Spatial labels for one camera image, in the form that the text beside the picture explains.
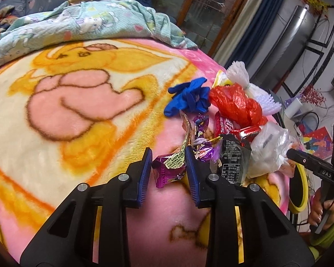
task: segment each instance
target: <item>red berry branch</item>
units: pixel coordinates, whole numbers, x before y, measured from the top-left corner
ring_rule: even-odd
[[[321,106],[325,103],[326,99],[322,93],[315,89],[312,84],[304,87],[301,92],[301,102],[308,102],[317,106]]]

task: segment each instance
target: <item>blue rubber glove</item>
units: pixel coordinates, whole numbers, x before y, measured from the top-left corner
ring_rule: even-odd
[[[210,106],[208,100],[210,88],[202,87],[206,81],[206,78],[200,77],[191,82],[170,87],[168,92],[171,94],[175,93],[175,95],[165,108],[165,116],[175,116],[180,110],[184,112],[206,113]]]

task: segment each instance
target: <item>wall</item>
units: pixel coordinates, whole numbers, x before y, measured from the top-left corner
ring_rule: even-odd
[[[325,1],[331,5],[334,5],[334,0],[325,0]],[[248,73],[250,77],[255,73],[255,71],[258,69],[258,67],[263,62],[264,58],[267,56],[267,54],[273,47],[274,43],[276,42],[279,35],[284,29],[284,26],[286,24],[285,21],[289,20],[292,12],[294,11],[294,8],[297,5],[303,5],[303,3],[300,0],[284,0],[279,10],[279,16],[276,17],[271,30],[269,31],[267,37],[264,40],[264,43],[258,50],[250,66],[248,67]],[[327,34],[329,35],[331,28],[334,24],[334,9],[329,9],[327,16],[329,18],[329,24],[327,21],[325,21],[324,23],[319,25],[319,27],[316,29],[313,35],[314,40],[324,42]],[[325,60],[333,41],[334,41],[334,35],[327,49],[322,49],[322,47],[320,46],[309,44],[313,48],[316,48],[320,51],[324,51],[324,56],[319,63],[319,67]],[[295,92],[298,86],[303,81],[304,79],[303,71],[305,72],[305,75],[307,75],[309,71],[312,69],[317,59],[318,55],[310,51],[306,51],[304,56],[301,57],[301,59],[298,61],[298,63],[296,64],[296,66],[291,71],[291,73],[289,74],[288,78],[285,81],[292,92]],[[334,88],[330,82],[333,77],[334,77],[334,54],[328,66],[325,68],[323,74],[321,75],[321,77],[314,86],[316,89],[323,91],[322,94],[326,98],[325,104],[323,104],[321,107],[316,107],[314,105],[305,106],[305,108],[307,108],[308,110],[313,110],[319,115],[320,117],[319,127],[325,126],[331,136],[333,135],[333,125],[334,125]],[[289,98],[288,94],[284,91],[282,87],[277,92],[277,95],[279,95],[282,98],[282,100],[286,100]],[[310,127],[316,126],[317,121],[315,118],[309,116],[305,120],[307,120],[307,123],[310,125]],[[320,179],[318,177],[313,176],[313,181],[314,181],[314,188],[318,189],[320,187]],[[301,216],[302,219],[304,219],[304,217],[307,217],[307,214],[303,214],[303,216]]]

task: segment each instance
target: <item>black snack package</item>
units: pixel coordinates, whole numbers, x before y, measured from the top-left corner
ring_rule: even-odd
[[[222,134],[222,148],[218,173],[231,184],[242,184],[248,173],[251,146],[247,140],[238,140],[233,134]]]

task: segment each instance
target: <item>person's hand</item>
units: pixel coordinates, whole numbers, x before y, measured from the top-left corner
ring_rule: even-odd
[[[316,194],[313,199],[313,204],[311,206],[311,213],[308,216],[308,223],[316,227],[318,227],[318,224],[321,222],[323,214],[323,207],[320,202],[320,198],[321,198],[321,188],[319,188],[316,191]],[[329,209],[332,203],[333,200],[325,201],[324,208],[326,210]],[[334,224],[334,204],[331,206],[330,212],[331,213],[329,215],[326,224],[323,227],[323,230],[330,228]]]

